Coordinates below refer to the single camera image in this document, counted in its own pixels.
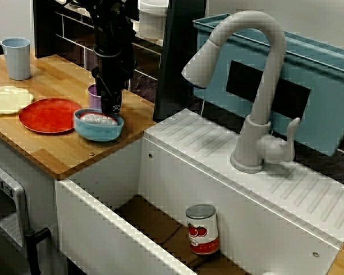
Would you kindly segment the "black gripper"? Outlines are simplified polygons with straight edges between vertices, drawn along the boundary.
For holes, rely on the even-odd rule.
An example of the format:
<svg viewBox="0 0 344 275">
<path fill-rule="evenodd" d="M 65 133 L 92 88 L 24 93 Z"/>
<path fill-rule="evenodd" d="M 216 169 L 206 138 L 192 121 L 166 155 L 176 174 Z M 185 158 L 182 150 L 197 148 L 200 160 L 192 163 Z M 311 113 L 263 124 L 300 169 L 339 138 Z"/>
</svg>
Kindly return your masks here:
<svg viewBox="0 0 344 275">
<path fill-rule="evenodd" d="M 131 44 L 107 53 L 94 44 L 97 66 L 92 69 L 97 95 L 101 97 L 101 110 L 106 115 L 119 113 L 124 83 L 134 75 L 136 58 Z"/>
</svg>

